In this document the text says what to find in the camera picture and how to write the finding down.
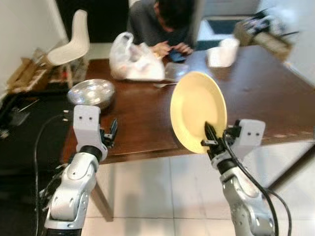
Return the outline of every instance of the cardboard box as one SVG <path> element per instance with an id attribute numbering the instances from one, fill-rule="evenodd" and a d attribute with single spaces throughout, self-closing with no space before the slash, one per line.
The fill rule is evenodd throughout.
<path id="1" fill-rule="evenodd" d="M 47 55 L 37 49 L 32 59 L 21 58 L 21 60 L 22 64 L 7 81 L 8 93 L 45 89 L 53 68 L 47 60 Z"/>
<path id="2" fill-rule="evenodd" d="M 261 32 L 256 36 L 247 33 L 243 22 L 235 25 L 234 37 L 240 41 L 240 46 L 260 45 L 280 61 L 285 61 L 292 49 L 291 44 L 269 33 Z"/>
<path id="3" fill-rule="evenodd" d="M 292 45 L 289 43 L 264 32 L 256 35 L 253 41 L 265 48 L 280 61 L 285 61 L 292 49 Z"/>
<path id="4" fill-rule="evenodd" d="M 249 46 L 252 43 L 253 36 L 246 32 L 243 22 L 238 22 L 234 28 L 234 37 L 240 41 L 240 46 Z"/>

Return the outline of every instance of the hand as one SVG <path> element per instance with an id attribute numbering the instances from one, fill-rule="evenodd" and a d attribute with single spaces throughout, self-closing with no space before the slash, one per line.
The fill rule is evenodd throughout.
<path id="1" fill-rule="evenodd" d="M 190 48 L 190 46 L 188 46 L 185 43 L 179 43 L 176 46 L 173 47 L 173 49 L 175 49 L 177 52 L 181 53 L 181 54 L 192 54 L 193 49 Z"/>
<path id="2" fill-rule="evenodd" d="M 160 57 L 165 57 L 168 55 L 169 51 L 171 51 L 171 47 L 167 43 L 168 41 L 164 41 L 151 47 L 153 53 L 158 54 Z"/>

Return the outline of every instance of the white container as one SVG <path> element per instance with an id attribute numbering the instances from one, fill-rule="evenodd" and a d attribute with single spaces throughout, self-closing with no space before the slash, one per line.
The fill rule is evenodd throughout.
<path id="1" fill-rule="evenodd" d="M 220 47 L 214 47 L 207 50 L 209 67 L 221 67 L 220 50 Z"/>
<path id="2" fill-rule="evenodd" d="M 227 38 L 220 42 L 220 66 L 229 67 L 236 58 L 240 41 L 236 38 Z"/>

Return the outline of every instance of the spoon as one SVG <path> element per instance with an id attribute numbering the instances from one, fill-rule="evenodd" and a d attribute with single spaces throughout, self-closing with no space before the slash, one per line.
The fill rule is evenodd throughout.
<path id="1" fill-rule="evenodd" d="M 168 86 L 168 85 L 176 85 L 177 83 L 170 83 L 170 84 L 153 84 L 154 87 L 156 88 L 163 88 L 165 86 Z"/>

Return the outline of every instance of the dark hair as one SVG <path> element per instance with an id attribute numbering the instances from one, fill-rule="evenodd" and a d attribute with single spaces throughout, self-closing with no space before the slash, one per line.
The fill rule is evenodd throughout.
<path id="1" fill-rule="evenodd" d="M 179 29 L 191 22 L 194 0 L 157 0 L 160 16 L 168 27 Z"/>

